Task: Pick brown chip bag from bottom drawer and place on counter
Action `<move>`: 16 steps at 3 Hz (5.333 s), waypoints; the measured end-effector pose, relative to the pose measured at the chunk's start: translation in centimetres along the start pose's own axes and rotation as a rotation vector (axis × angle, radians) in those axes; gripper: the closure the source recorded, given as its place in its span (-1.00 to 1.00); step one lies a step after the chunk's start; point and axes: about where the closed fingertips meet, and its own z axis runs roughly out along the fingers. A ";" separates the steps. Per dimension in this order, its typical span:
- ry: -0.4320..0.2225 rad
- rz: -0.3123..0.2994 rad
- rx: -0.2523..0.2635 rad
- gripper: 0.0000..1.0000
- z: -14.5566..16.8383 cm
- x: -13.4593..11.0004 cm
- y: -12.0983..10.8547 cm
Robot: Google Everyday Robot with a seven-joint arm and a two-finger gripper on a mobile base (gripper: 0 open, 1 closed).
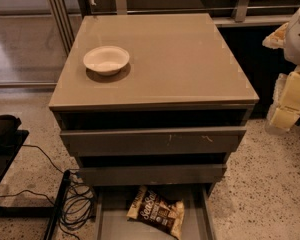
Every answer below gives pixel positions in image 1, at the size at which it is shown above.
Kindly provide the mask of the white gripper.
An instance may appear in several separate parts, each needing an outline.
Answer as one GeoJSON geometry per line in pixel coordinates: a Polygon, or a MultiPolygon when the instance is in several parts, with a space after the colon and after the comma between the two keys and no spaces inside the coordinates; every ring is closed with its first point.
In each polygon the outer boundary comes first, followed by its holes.
{"type": "MultiPolygon", "coordinates": [[[[262,41],[262,45],[270,49],[283,49],[287,27],[288,23],[281,25],[262,41]]],[[[279,99],[279,106],[287,110],[271,107],[269,124],[289,131],[300,117],[300,66],[289,73],[279,99]]]]}

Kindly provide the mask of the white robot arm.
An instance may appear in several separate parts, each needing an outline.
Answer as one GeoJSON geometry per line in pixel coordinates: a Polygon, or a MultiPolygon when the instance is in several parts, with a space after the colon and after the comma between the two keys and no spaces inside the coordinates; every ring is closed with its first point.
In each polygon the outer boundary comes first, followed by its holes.
{"type": "Polygon", "coordinates": [[[273,132],[288,132],[300,121],[300,7],[290,21],[267,36],[262,45],[282,49],[285,60],[296,66],[288,75],[279,74],[267,114],[267,124],[273,132]]]}

